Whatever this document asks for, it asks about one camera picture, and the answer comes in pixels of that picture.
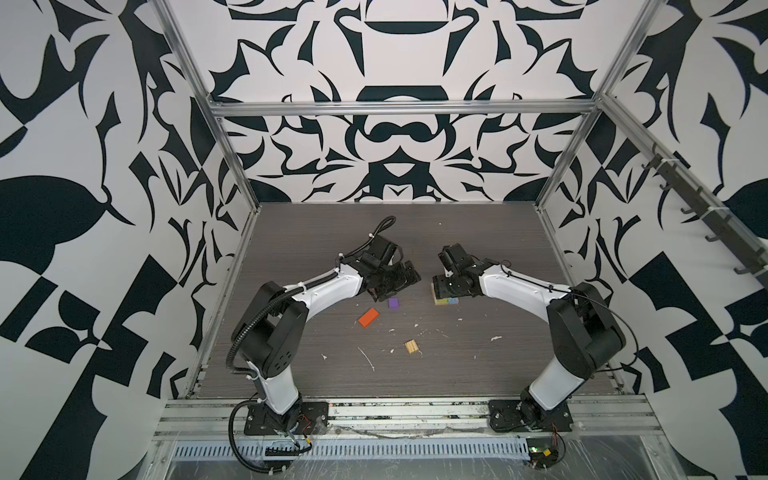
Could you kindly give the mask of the orange rectangular block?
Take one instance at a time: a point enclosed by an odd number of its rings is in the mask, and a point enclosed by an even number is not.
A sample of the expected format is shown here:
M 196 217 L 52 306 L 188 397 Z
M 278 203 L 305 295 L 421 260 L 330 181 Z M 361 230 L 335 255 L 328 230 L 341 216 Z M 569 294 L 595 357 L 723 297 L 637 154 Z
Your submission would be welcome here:
M 363 328 L 367 328 L 379 317 L 379 315 L 380 313 L 377 309 L 370 308 L 358 318 L 357 323 Z

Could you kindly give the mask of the small natural wood block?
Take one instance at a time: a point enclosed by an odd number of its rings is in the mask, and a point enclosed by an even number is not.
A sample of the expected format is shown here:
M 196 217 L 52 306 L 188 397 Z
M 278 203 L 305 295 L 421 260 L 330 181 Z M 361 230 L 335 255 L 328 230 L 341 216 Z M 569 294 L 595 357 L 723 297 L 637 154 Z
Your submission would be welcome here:
M 415 353 L 419 350 L 418 344 L 415 340 L 406 342 L 405 347 L 409 354 Z

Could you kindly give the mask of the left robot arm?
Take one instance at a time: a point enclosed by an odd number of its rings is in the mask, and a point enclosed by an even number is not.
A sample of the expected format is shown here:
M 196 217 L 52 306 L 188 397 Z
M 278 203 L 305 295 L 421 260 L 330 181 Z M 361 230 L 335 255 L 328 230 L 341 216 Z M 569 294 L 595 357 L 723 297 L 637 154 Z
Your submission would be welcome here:
M 293 285 L 267 282 L 232 332 L 226 368 L 261 388 L 269 414 L 291 416 L 301 403 L 291 364 L 308 321 L 364 293 L 385 302 L 420 280 L 413 263 L 402 258 L 399 245 L 373 235 L 361 249 L 338 255 L 326 273 Z

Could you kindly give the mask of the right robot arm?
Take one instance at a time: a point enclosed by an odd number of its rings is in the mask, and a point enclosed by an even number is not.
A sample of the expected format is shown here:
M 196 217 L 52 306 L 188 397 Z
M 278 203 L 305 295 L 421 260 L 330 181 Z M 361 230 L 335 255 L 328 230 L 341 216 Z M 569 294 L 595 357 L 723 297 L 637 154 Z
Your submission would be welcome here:
M 487 297 L 504 301 L 544 320 L 553 358 L 516 402 L 489 403 L 496 432 L 534 431 L 564 419 L 567 401 L 627 344 L 617 317 L 587 283 L 575 287 L 516 272 L 501 262 L 479 259 L 460 245 L 438 254 L 444 273 L 433 278 L 437 299 Z

